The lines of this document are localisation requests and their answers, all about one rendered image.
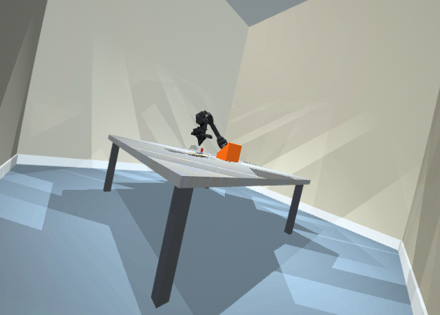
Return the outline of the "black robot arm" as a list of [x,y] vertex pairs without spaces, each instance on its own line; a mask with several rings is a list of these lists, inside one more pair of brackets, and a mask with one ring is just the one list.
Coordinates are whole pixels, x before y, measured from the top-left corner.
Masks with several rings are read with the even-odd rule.
[[[207,127],[208,124],[210,125],[214,134],[217,137],[217,144],[219,145],[220,149],[222,149],[225,145],[228,144],[227,140],[219,134],[217,128],[215,127],[211,113],[207,111],[201,111],[198,114],[196,114],[195,117],[196,117],[196,123],[199,124],[200,126]],[[197,127],[193,129],[193,133],[203,133],[202,127],[201,128]]]

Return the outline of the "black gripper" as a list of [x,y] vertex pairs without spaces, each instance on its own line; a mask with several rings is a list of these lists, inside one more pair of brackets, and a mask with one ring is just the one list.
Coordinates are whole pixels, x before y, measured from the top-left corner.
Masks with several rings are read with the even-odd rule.
[[207,127],[200,126],[199,128],[201,128],[201,127],[203,129],[203,133],[193,133],[193,131],[191,132],[191,135],[195,135],[197,137],[199,146],[206,138],[212,139],[211,135],[206,134],[206,130],[208,130]]

